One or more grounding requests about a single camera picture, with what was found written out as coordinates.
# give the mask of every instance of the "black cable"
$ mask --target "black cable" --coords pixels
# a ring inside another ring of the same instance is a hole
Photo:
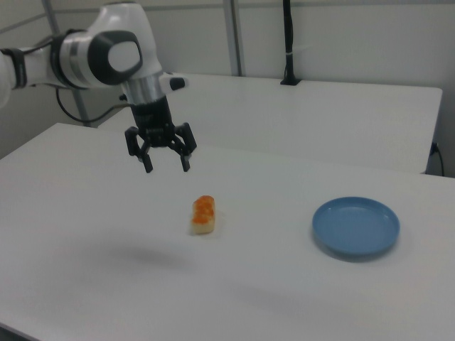
[[[31,48],[30,50],[25,50],[25,51],[22,51],[24,55],[28,55],[29,53],[32,53],[32,52],[35,52],[41,48],[45,48],[46,46],[50,45],[52,43],[52,37],[47,37],[47,38],[44,38],[42,41],[40,41],[38,44],[41,44],[41,45],[38,45],[34,48]]]
[[[444,162],[442,160],[442,154],[441,154],[441,151],[439,150],[438,146],[436,146],[436,151],[437,151],[437,153],[439,155],[439,160],[441,161],[441,174],[442,174],[442,176],[445,176],[445,174],[444,174]]]
[[[59,107],[63,110],[63,112],[68,117],[70,117],[71,119],[74,119],[75,121],[78,121],[80,123],[93,123],[93,122],[99,121],[100,119],[102,119],[103,117],[108,115],[112,110],[126,108],[126,107],[131,106],[130,104],[116,104],[116,105],[113,105],[112,107],[110,107],[107,111],[105,111],[104,113],[102,113],[101,115],[99,115],[98,117],[96,117],[94,119],[78,119],[77,117],[74,117],[72,114],[70,114],[70,112],[63,106],[62,101],[60,100],[59,90],[60,90],[60,88],[55,89],[55,96],[57,97],[57,103],[58,103]]]

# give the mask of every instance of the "table surface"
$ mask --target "table surface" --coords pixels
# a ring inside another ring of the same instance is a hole
[[[199,146],[155,169],[123,133],[58,124],[0,161],[0,323],[42,341],[450,340],[455,182]],[[189,232],[216,201],[215,231]],[[392,208],[397,244],[346,260],[315,210],[363,196]]]
[[[188,75],[168,96],[200,144],[422,173],[442,91],[428,87]],[[100,126],[134,125],[124,109]]]

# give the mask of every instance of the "food item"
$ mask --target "food item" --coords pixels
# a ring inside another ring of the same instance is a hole
[[[215,200],[203,195],[193,203],[191,226],[195,234],[211,233],[215,229]]]

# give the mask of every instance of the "blue plate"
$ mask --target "blue plate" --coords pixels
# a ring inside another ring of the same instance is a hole
[[[320,206],[313,216],[313,229],[329,249],[364,256],[391,247],[400,233],[400,221],[378,201],[341,197]]]

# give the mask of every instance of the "black pole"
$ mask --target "black pole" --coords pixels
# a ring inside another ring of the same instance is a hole
[[[294,75],[294,59],[292,55],[292,43],[294,40],[294,29],[291,17],[291,0],[283,0],[284,15],[284,43],[286,45],[286,69],[282,85],[297,85],[300,80]]]

